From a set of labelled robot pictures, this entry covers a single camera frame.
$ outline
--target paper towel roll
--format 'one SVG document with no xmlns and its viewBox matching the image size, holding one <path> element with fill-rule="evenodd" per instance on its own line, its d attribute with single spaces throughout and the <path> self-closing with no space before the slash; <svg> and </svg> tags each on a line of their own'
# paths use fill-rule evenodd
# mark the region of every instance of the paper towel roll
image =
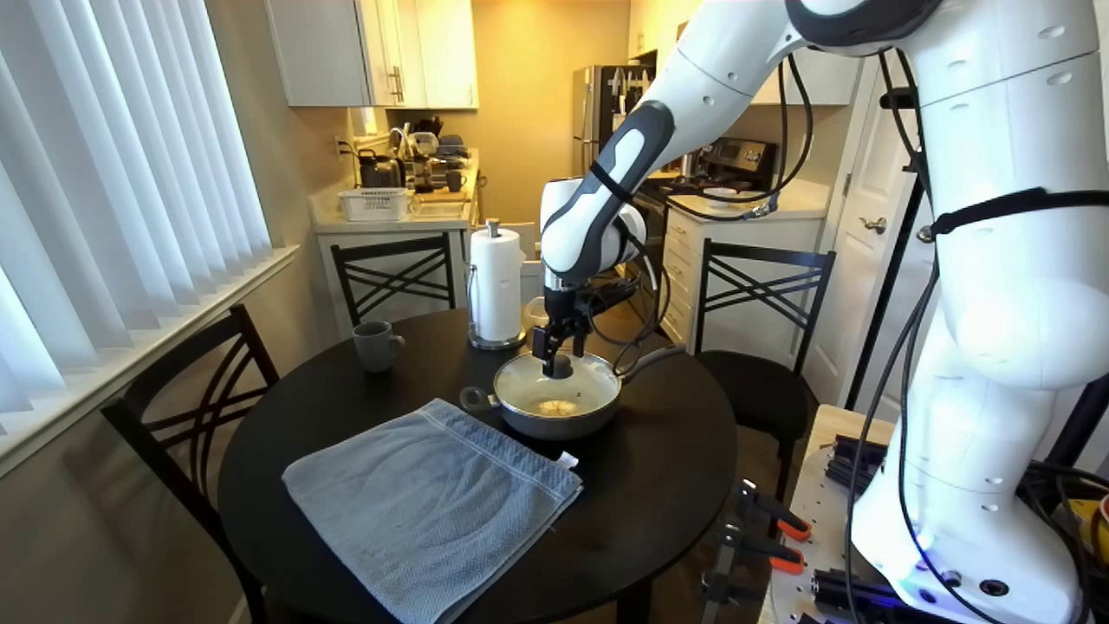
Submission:
<svg viewBox="0 0 1109 624">
<path fill-rule="evenodd" d="M 520 233 L 490 223 L 471 233 L 471 345 L 503 350 L 520 345 Z"/>
</svg>

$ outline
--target pan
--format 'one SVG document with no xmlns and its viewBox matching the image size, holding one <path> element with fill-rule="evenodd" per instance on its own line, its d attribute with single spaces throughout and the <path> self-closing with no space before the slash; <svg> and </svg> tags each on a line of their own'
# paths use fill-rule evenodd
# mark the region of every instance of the pan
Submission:
<svg viewBox="0 0 1109 624">
<path fill-rule="evenodd" d="M 493 391 L 466 389 L 466 408 L 498 408 L 508 431 L 535 439 L 576 439 L 602 431 L 616 407 L 619 389 L 635 371 L 616 375 L 610 362 L 585 353 L 571 357 L 570 378 L 548 378 L 544 362 L 520 353 L 493 378 Z"/>
</svg>

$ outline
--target black chair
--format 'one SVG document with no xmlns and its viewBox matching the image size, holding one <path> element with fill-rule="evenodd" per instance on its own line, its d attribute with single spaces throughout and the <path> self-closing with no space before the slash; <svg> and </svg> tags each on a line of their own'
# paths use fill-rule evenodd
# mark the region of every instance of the black chair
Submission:
<svg viewBox="0 0 1109 624">
<path fill-rule="evenodd" d="M 151 362 L 111 407 L 103 407 L 106 424 L 136 446 L 136 454 L 231 561 L 254 624 L 273 622 L 273 607 L 262 599 L 262 585 L 247 572 L 223 535 L 211 493 L 218 480 L 211 474 L 211 466 L 218 457 L 211 450 L 218 443 L 218 431 L 243 420 L 269 386 L 277 386 L 277 367 L 247 310 L 231 307 L 229 316 L 192 334 L 169 353 Z"/>
<path fill-rule="evenodd" d="M 455 310 L 451 233 L 380 246 L 334 246 L 349 325 L 394 295 Z"/>
<path fill-rule="evenodd" d="M 806 437 L 817 399 L 802 367 L 824 303 L 836 252 L 796 252 L 767 246 L 702 244 L 700 307 L 697 307 L 697 362 L 723 389 L 735 424 L 764 431 L 775 439 L 775 496 L 786 500 L 795 481 L 795 450 Z M 764 307 L 796 325 L 795 364 L 760 353 L 707 350 L 707 316 L 732 307 Z"/>
</svg>

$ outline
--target chair back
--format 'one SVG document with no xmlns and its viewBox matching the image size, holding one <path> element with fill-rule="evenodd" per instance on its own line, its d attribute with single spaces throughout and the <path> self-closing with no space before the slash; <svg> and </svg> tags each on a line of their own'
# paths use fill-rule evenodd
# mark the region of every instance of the chair back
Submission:
<svg viewBox="0 0 1109 624">
<path fill-rule="evenodd" d="M 802 345 L 795 353 L 795 375 L 802 375 L 810 334 L 824 307 L 831 264 L 831 251 L 802 252 L 702 238 L 692 353 L 700 353 L 702 347 L 702 325 L 712 313 L 760 303 L 764 310 L 802 331 Z"/>
<path fill-rule="evenodd" d="M 334 246 L 337 279 L 349 325 L 394 295 L 459 307 L 451 233 L 379 246 Z"/>
<path fill-rule="evenodd" d="M 262 619 L 260 583 L 223 535 L 211 500 L 218 480 L 211 450 L 218 431 L 243 420 L 269 386 L 277 386 L 277 367 L 248 313 L 231 307 L 229 316 L 192 334 L 103 407 L 106 424 L 225 552 L 256 622 Z"/>
</svg>

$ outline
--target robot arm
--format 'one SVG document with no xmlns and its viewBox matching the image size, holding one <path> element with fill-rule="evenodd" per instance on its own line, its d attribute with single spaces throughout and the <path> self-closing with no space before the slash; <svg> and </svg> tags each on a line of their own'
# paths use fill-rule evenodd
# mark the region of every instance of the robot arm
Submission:
<svg viewBox="0 0 1109 624">
<path fill-rule="evenodd" d="M 551 322 L 537 357 L 551 364 L 570 338 L 581 341 L 598 310 L 588 279 L 635 252 L 630 191 L 723 136 L 802 47 L 903 51 L 918 78 L 928 205 L 955 223 L 936 238 L 940 307 L 887 466 L 856 503 L 853 542 L 918 612 L 1076 622 L 1072 556 L 1015 485 L 1045 437 L 1054 391 L 1109 371 L 1109 161 L 1091 0 L 702 0 L 588 178 L 544 191 Z"/>
<path fill-rule="evenodd" d="M 707 0 L 588 178 L 544 189 L 548 325 L 535 338 L 535 353 L 548 362 L 548 375 L 570 375 L 556 364 L 563 345 L 576 341 L 580 353 L 594 316 L 627 298 L 619 287 L 596 290 L 588 279 L 639 256 L 645 226 L 627 209 L 635 189 L 661 163 L 723 136 L 773 67 L 802 47 L 779 0 Z"/>
</svg>

